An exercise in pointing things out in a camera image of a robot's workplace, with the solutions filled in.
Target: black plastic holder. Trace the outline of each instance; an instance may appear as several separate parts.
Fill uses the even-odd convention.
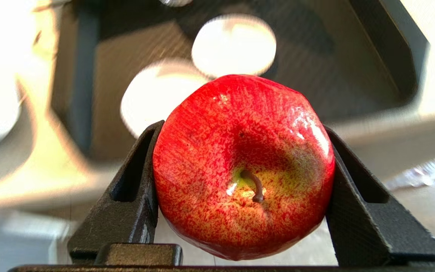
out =
[[[157,226],[152,153],[164,121],[148,127],[68,243],[74,265],[13,272],[435,271],[435,237],[330,129],[335,180],[326,214],[339,267],[183,267],[175,244],[153,244]]]

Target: apple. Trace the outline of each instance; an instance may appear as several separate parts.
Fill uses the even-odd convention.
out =
[[[153,153],[157,198],[185,241],[228,260],[286,250],[322,221],[335,157],[308,100],[228,75],[184,100]]]

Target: apple skin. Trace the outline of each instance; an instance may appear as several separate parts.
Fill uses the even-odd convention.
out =
[[[228,75],[168,117],[153,154],[162,214],[185,241],[228,260],[279,253],[321,223],[335,157],[308,100],[257,76]],[[262,182],[264,201],[244,169]]]

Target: plastic bottle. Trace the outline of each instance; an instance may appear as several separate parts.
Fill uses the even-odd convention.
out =
[[[385,181],[390,191],[406,187],[432,186],[435,183],[435,159],[408,169]]]

